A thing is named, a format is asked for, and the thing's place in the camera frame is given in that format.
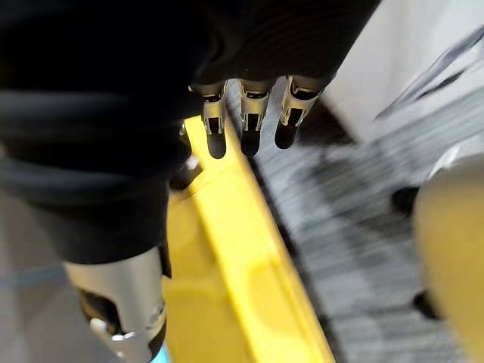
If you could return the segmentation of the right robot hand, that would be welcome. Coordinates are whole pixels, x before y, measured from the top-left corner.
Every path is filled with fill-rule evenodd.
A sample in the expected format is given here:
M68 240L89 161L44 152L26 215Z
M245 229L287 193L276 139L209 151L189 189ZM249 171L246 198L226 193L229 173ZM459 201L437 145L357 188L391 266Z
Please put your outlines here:
M332 80L376 1L3 1L2 188L48 234L87 323L126 362L166 336L168 182L184 119L224 129L225 82Z

